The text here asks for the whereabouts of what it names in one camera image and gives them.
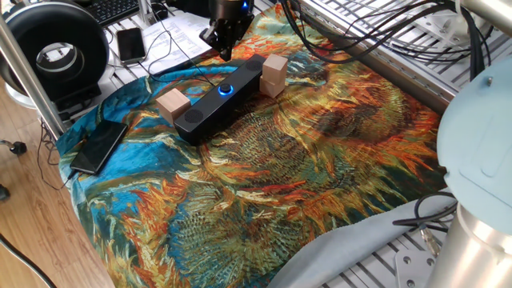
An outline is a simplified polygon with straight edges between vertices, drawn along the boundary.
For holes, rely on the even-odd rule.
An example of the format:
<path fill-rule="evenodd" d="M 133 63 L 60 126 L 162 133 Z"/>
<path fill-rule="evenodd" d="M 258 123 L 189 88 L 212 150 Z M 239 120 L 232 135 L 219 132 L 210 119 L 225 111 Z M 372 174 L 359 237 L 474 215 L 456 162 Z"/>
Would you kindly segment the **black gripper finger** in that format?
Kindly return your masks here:
<path fill-rule="evenodd" d="M 232 49 L 241 37 L 239 27 L 221 27 L 218 29 L 218 52 L 222 60 L 226 62 L 231 60 Z"/>
<path fill-rule="evenodd" d="M 212 49 L 216 50 L 217 52 L 222 51 L 222 40 L 216 25 L 210 25 L 208 28 L 204 29 L 200 33 L 199 37 Z"/>

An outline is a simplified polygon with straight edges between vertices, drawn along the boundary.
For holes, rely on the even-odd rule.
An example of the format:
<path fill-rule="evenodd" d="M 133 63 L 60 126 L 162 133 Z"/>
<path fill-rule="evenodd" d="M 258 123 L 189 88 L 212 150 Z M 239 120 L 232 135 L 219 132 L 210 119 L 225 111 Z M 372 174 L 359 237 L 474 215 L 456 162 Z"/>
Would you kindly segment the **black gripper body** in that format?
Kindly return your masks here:
<path fill-rule="evenodd" d="M 253 0 L 209 0 L 210 28 L 217 30 L 223 22 L 247 30 L 254 19 Z"/>

